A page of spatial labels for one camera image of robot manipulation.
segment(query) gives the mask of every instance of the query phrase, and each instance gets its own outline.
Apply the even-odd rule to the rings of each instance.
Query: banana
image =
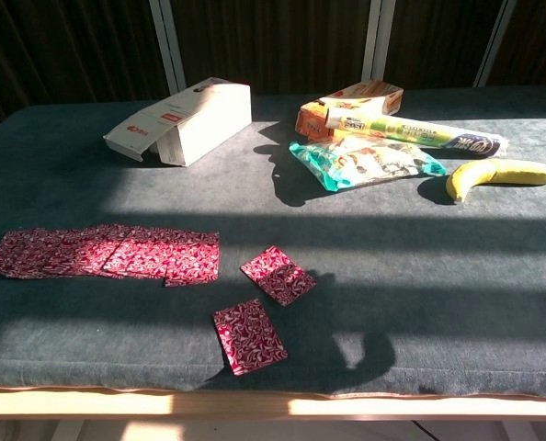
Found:
[[[518,159],[482,159],[460,166],[447,179],[447,193],[462,202],[480,184],[546,184],[546,164]]]

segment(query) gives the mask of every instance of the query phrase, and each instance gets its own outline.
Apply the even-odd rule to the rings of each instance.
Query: table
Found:
[[[222,267],[212,285],[171,289],[0,278],[0,388],[546,397],[546,187],[480,187],[462,206],[441,178],[329,195],[286,148],[308,98],[255,98],[253,125],[187,169],[101,140],[147,103],[5,121],[0,237],[105,222],[220,231]],[[400,115],[498,132],[511,157],[546,162],[546,87],[406,91]],[[319,281],[285,309],[238,271],[270,244]],[[290,356],[236,378],[210,314],[253,298]]]

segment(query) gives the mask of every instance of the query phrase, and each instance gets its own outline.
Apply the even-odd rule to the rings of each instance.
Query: cling film roll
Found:
[[[387,115],[368,117],[340,107],[328,109],[326,127],[482,156],[504,156],[508,145],[506,138],[492,133]]]

